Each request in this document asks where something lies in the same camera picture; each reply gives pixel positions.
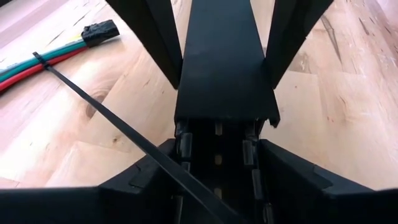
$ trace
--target wooden floor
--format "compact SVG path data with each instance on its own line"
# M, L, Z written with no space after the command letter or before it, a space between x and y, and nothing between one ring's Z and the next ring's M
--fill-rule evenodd
M184 46L190 0L173 0ZM271 0L252 0L266 47ZM262 137L373 189L398 187L398 2L336 0L276 89L277 129ZM171 138L177 93L103 1L69 0L0 50L0 62L114 19L118 40L57 68L154 144ZM0 187L96 185L144 153L43 72L0 96Z

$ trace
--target blue wire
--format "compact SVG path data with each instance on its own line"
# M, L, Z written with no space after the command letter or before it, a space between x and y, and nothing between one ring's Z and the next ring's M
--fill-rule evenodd
M70 45L63 46L61 48L51 50L45 54L43 54L44 60L51 60L53 58L59 57L61 55L70 53L74 50L80 49L82 47L86 47L86 42L84 40L79 40L76 42L73 42ZM32 57L29 60L26 60L22 63L20 63L18 66L15 68L10 69L8 72L0 76L0 83L3 82L4 80L7 80L8 78L13 77L14 75L17 75L18 73L33 67L35 65L38 65L40 62L37 60L37 58Z

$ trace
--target black metal frame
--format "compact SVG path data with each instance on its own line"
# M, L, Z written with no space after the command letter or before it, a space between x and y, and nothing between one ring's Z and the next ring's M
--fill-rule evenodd
M0 190L2 223L395 223L397 190L259 139L280 120L273 89L332 0L276 0L266 57L249 0L193 0L184 58L169 0L108 2L178 89L175 139L159 151L230 210L145 156L97 187Z

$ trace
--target electrical wire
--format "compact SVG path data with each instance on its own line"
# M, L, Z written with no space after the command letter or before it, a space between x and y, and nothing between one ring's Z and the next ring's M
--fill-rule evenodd
M82 47L82 48L76 49L72 52L69 52L67 54L61 55L59 57L55 57L55 58L49 60L49 64L54 65L56 63L59 63L59 62L66 60L66 59L86 50L86 49L87 49L87 47ZM10 87L11 85L15 84L16 82L19 82L19 81L23 80L24 78L26 78L30 75L33 75L37 72L40 72L42 70L44 70L44 67L41 63L39 63L33 67L30 67L27 70L24 70L14 76L12 76L11 78L8 78L8 79L4 80L3 82L1 82L0 83L0 91L3 91L6 88Z
M77 50L77 49L80 49L83 47L86 47L86 42L83 39L80 39L78 41L67 44L63 47L57 48L55 50L51 50L51 51L47 52L46 54L43 54L43 57L45 60L51 60L53 58L70 53L74 50ZM15 67L12 67L10 70L7 69L7 71L4 71L4 72L2 72L2 74L0 74L0 83L7 80L8 78L11 78L12 76L18 74L19 72L22 72L30 67L38 65L39 63L40 62L36 58L31 58L22 63L19 63Z

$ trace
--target black connector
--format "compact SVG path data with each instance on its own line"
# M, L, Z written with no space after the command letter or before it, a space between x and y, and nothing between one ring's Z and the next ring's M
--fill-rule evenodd
M81 38L86 42L87 47L94 47L119 34L118 28L110 19L99 24L86 26L81 33Z

